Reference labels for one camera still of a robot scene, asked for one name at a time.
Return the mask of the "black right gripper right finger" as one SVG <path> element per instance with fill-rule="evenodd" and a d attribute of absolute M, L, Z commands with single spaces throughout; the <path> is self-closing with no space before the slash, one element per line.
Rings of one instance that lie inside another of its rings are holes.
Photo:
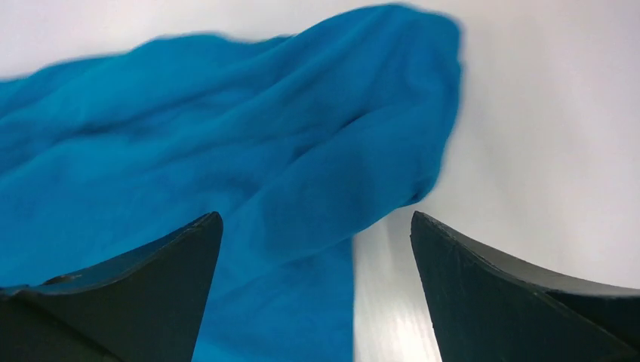
<path fill-rule="evenodd" d="M 444 361 L 637 361 L 639 291 L 526 262 L 415 212 L 411 246 Z"/>

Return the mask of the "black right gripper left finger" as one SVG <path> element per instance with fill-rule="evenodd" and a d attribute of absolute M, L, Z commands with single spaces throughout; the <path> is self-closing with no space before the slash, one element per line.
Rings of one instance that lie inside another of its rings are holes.
<path fill-rule="evenodd" d="M 2 288 L 1 359 L 191 360 L 222 234 L 207 213 L 91 267 Z"/>

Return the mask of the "bright blue t shirt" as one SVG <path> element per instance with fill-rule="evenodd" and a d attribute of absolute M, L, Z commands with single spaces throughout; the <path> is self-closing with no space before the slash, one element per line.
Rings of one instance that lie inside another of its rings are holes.
<path fill-rule="evenodd" d="M 455 21 L 359 8 L 259 42 L 186 35 L 1 84 L 1 283 L 39 283 L 212 211 L 196 361 L 351 361 L 352 238 L 435 185 Z"/>

